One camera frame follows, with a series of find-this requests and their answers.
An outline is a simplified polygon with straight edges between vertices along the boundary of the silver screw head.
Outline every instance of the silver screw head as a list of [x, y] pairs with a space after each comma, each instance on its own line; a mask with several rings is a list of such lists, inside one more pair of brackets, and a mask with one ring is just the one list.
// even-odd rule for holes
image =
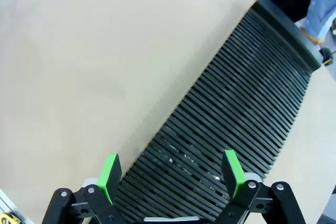
[[277, 189], [278, 189], [278, 190], [283, 190], [283, 188], [284, 188], [284, 187], [283, 187], [282, 184], [278, 184], [278, 185], [277, 185]]
[[256, 188], [256, 183], [254, 183], [254, 182], [249, 182], [249, 183], [248, 183], [248, 187], [249, 187], [249, 188]]

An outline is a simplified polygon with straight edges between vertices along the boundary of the black slatted rack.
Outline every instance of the black slatted rack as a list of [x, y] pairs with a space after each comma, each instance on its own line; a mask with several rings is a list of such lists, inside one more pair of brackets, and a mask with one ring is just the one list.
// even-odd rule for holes
[[250, 10], [123, 177], [115, 204], [144, 217], [214, 220], [228, 203], [225, 149], [265, 178], [283, 146], [312, 70]]

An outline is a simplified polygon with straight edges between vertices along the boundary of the table surface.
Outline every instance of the table surface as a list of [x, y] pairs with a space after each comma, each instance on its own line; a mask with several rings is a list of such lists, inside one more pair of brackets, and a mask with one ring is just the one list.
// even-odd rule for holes
[[[108, 153], [126, 171], [254, 2], [0, 0], [0, 188], [40, 223]], [[336, 182], [335, 94], [317, 70], [265, 181], [289, 182], [307, 223]]]

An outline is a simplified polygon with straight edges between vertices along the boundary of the black ridged mat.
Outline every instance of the black ridged mat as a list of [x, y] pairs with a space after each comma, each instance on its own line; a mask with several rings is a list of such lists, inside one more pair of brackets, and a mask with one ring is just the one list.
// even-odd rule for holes
[[144, 217], [214, 220], [228, 203], [225, 149], [247, 172], [269, 172], [295, 120], [311, 70], [250, 10], [123, 177], [115, 205]]

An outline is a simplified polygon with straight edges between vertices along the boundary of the bolt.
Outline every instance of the bolt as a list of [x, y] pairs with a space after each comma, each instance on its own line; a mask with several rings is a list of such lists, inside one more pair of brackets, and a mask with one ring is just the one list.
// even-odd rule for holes
[[277, 189], [278, 189], [278, 190], [283, 190], [283, 188], [284, 188], [284, 187], [283, 187], [282, 184], [278, 184], [278, 185], [277, 185]]
[[256, 188], [256, 183], [254, 183], [254, 182], [249, 182], [249, 183], [248, 183], [248, 187], [249, 187], [249, 188]]

